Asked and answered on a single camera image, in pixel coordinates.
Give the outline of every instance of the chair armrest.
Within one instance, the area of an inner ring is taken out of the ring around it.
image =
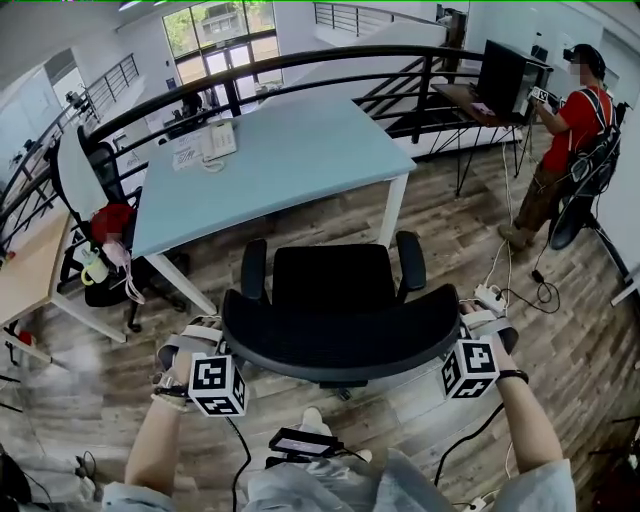
[[[267,261],[267,242],[259,238],[247,244],[242,257],[240,288],[248,299],[266,300],[264,279]]]
[[[404,302],[407,293],[421,290],[427,285],[427,270],[418,237],[409,231],[396,234],[398,256],[402,268],[402,281],[398,290],[398,300]]]

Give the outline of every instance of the black device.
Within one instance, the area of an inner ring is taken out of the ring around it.
[[[533,87],[545,88],[551,69],[531,55],[489,40],[476,93],[498,117],[527,124],[533,112],[529,92]]]
[[[335,457],[338,451],[344,449],[344,443],[338,441],[337,437],[281,428],[269,441],[269,448],[294,456]]]

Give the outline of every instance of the bracelet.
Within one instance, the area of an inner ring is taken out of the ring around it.
[[[508,379],[509,377],[517,377],[529,384],[529,376],[522,370],[503,370],[500,372],[498,380]]]

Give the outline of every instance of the backpack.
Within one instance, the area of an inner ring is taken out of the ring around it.
[[[549,246],[554,250],[567,247],[580,230],[593,219],[594,199],[609,186],[620,155],[620,127],[615,110],[607,120],[600,98],[590,89],[580,91],[589,100],[600,123],[600,131],[589,147],[572,151],[569,133],[569,178],[565,180],[558,208],[549,224]]]
[[[613,105],[611,115],[606,119],[598,94],[591,89],[579,92],[589,100],[601,129],[588,147],[575,151],[571,150],[569,133],[569,176],[573,186],[569,185],[567,192],[571,194],[579,189],[580,195],[595,197],[606,189],[613,176],[620,155],[620,127]]]

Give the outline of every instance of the sleeve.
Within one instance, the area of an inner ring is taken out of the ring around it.
[[[591,104],[584,97],[584,94],[580,91],[573,91],[558,114],[569,125],[569,128],[575,128],[589,119],[589,109],[591,108]]]
[[[146,487],[112,483],[105,487],[103,512],[176,512],[168,496]]]
[[[575,512],[576,491],[567,459],[550,462],[509,480],[493,512]]]

